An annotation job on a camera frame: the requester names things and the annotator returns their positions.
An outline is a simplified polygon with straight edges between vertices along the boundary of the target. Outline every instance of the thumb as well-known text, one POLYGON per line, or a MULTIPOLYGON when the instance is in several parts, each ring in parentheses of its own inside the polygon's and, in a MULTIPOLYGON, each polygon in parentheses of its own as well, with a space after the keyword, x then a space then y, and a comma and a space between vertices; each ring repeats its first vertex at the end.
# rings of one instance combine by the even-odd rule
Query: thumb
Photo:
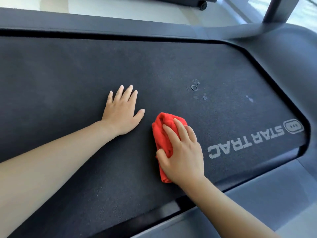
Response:
POLYGON ((156 152, 156 155, 158 157, 158 161, 160 163, 161 166, 163 167, 166 167, 168 165, 168 157, 166 156, 166 153, 164 151, 164 149, 159 149, 157 152, 156 152))
POLYGON ((143 118, 145 113, 145 109, 141 109, 139 110, 139 112, 137 112, 137 114, 133 117, 133 121, 135 124, 135 127, 138 126, 138 124, 140 123, 141 119, 143 118))

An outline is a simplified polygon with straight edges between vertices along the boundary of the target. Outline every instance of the treadmill upright post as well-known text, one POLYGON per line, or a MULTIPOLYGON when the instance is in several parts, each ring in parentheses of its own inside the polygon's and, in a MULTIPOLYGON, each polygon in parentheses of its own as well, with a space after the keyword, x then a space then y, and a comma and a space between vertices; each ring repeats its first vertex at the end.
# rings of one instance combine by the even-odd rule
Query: treadmill upright post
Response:
POLYGON ((286 23, 299 0, 272 0, 263 18, 263 23, 286 23))

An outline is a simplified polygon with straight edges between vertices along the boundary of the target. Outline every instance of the forearm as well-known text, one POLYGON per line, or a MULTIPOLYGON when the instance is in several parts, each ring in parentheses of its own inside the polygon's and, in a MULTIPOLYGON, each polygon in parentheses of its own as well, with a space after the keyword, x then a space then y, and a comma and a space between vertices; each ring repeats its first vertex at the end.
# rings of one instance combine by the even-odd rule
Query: forearm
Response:
POLYGON ((219 191, 207 178, 200 183, 188 185, 184 191, 222 238, 278 237, 256 217, 219 191))
POLYGON ((0 237, 8 236, 114 137, 99 121, 0 163, 0 237))

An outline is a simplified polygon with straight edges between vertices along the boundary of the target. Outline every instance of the folded cloth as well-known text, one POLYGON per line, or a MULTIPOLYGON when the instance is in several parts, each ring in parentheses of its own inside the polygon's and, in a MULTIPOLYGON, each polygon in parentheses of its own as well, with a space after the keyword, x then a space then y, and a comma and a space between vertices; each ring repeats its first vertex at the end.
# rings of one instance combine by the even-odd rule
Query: folded cloth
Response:
MULTIPOLYGON (((152 124, 153 129, 153 135, 154 140, 156 143, 157 150, 164 149, 166 156, 170 158, 173 155, 173 147, 172 144, 168 138, 168 135, 163 129, 163 124, 170 127, 179 137, 177 127, 173 121, 174 118, 177 118, 183 125, 187 125, 186 121, 178 116, 172 115, 172 114, 166 114, 166 113, 160 113, 157 117, 155 122, 152 124)), ((159 164, 159 172, 161 174, 161 180, 164 183, 171 183, 172 181, 166 176, 164 171, 161 168, 161 165, 159 164)))

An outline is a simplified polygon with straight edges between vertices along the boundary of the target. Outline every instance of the black wheel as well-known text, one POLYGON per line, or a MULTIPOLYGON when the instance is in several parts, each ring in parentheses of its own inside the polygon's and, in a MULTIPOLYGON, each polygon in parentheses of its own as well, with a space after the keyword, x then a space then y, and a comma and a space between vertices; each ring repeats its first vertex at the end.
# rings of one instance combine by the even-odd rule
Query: black wheel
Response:
POLYGON ((200 1, 198 4, 199 10, 204 11, 207 8, 207 2, 206 1, 200 1))

